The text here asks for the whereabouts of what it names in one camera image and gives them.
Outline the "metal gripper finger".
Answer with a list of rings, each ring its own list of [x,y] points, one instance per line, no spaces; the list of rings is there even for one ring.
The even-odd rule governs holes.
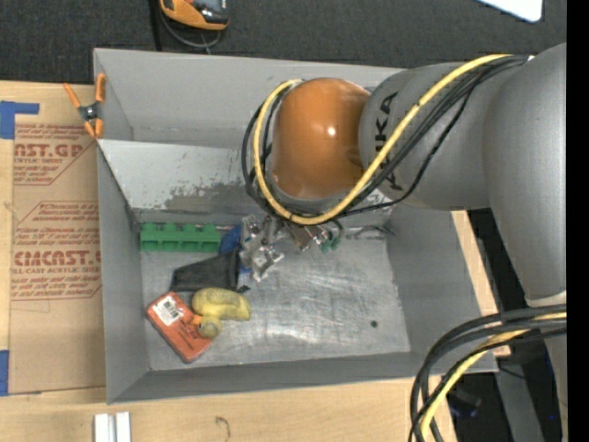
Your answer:
[[[240,232],[240,258],[242,260],[266,260],[270,257],[269,215],[248,215],[242,219]]]
[[[258,249],[251,258],[251,277],[260,282],[269,269],[283,258],[284,254],[274,247]]]

